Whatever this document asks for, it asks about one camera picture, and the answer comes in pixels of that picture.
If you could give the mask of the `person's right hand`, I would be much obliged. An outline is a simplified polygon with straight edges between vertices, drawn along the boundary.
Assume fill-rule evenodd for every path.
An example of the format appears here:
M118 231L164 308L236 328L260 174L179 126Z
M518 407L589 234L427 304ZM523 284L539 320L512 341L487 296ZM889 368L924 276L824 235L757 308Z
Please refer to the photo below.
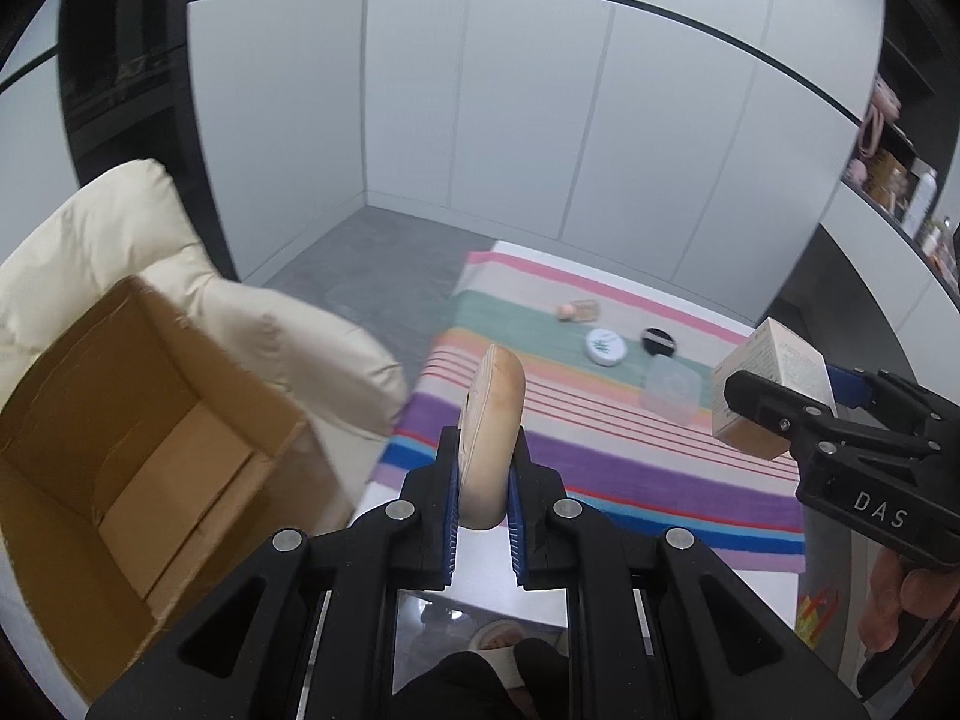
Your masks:
M958 593L958 572L939 574L907 569L901 557L882 548L869 577L869 594L857 633L867 652L885 652L895 644L901 613L919 619L939 617Z

